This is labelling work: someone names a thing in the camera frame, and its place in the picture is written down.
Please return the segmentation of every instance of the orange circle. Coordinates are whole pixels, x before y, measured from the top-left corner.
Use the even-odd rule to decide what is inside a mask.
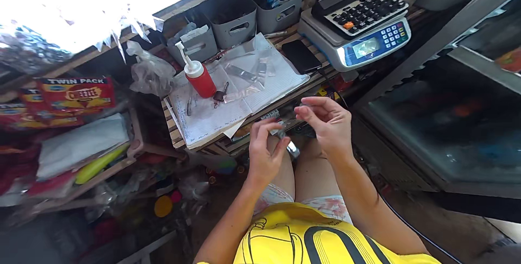
[[[154,213],[157,217],[165,217],[172,212],[172,201],[168,196],[161,196],[154,204]]]

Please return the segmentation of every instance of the gray storage bin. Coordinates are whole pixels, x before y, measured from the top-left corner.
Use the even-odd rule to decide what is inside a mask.
[[[185,53],[192,61],[203,62],[219,52],[217,44],[215,43],[214,32],[211,26],[208,27],[208,31],[206,31],[204,34],[198,35],[186,42],[183,42],[183,45],[185,46]],[[176,47],[176,44],[171,43],[169,39],[168,46],[166,48],[176,60],[176,62],[178,62],[181,67],[184,68],[186,63],[183,60],[179,49]]]
[[[252,0],[207,0],[200,9],[212,23],[215,40],[221,49],[255,36],[257,5]]]
[[[284,30],[298,22],[302,0],[290,0],[273,9],[263,9],[257,3],[257,22],[263,34]]]

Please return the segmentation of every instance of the cheezee box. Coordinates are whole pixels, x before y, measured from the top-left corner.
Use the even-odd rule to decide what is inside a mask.
[[[44,101],[53,111],[114,107],[110,78],[36,78]]]
[[[42,129],[79,126],[82,124],[83,121],[79,117],[59,117],[39,121],[21,103],[0,104],[0,125],[5,129]]]
[[[55,119],[57,117],[73,117],[84,114],[93,114],[101,112],[101,109],[79,109],[71,112],[62,110],[52,110],[51,106],[45,102],[42,94],[38,89],[20,89],[20,100],[26,105],[27,111],[35,115],[39,120]]]

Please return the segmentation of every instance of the charging cable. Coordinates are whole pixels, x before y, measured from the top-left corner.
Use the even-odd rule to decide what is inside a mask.
[[[323,68],[319,68],[318,69],[318,73],[320,73],[325,79],[326,81],[328,82],[329,86],[331,86],[331,88],[333,89],[333,91],[338,94],[338,96],[340,97],[340,99],[342,99],[342,102],[344,103],[344,106],[345,108],[347,109],[348,108],[348,104],[347,102],[345,101],[345,99],[342,97],[342,95],[340,95],[340,93],[335,89],[333,83],[331,82],[331,80],[328,78],[328,76],[324,73],[324,70]],[[431,245],[433,245],[435,248],[437,248],[438,250],[440,250],[442,253],[444,253],[447,257],[451,258],[454,262],[458,263],[458,264],[463,264],[463,262],[461,262],[458,258],[456,258],[454,255],[452,255],[451,253],[447,252],[445,249],[443,249],[442,247],[438,246],[435,242],[433,242],[431,239],[429,239],[426,235],[420,233],[420,231],[418,231],[417,229],[415,229],[411,224],[409,224],[407,222],[407,220],[405,220],[396,210],[394,210],[394,208],[389,204],[389,202],[387,202],[387,200],[384,198],[384,196],[382,196],[382,194],[380,193],[380,190],[376,187],[376,184],[374,183],[373,181],[373,176],[371,175],[371,173],[369,172],[369,167],[367,167],[367,165],[364,164],[364,167],[365,167],[365,170],[367,171],[367,174],[369,176],[369,179],[371,180],[371,182],[373,183],[374,185],[374,188],[376,189],[376,192],[378,193],[378,195],[380,196],[380,198],[382,199],[382,201],[387,205],[387,207],[389,207],[389,209],[391,209],[391,211],[394,213],[394,215],[396,215],[405,225],[407,225],[410,229],[413,230],[413,232],[415,232],[419,237],[423,238],[425,241],[428,241]]]

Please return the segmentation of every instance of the smartphone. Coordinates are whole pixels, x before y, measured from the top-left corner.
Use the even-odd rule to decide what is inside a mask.
[[[300,40],[284,43],[282,51],[301,74],[307,74],[322,68],[322,63]]]

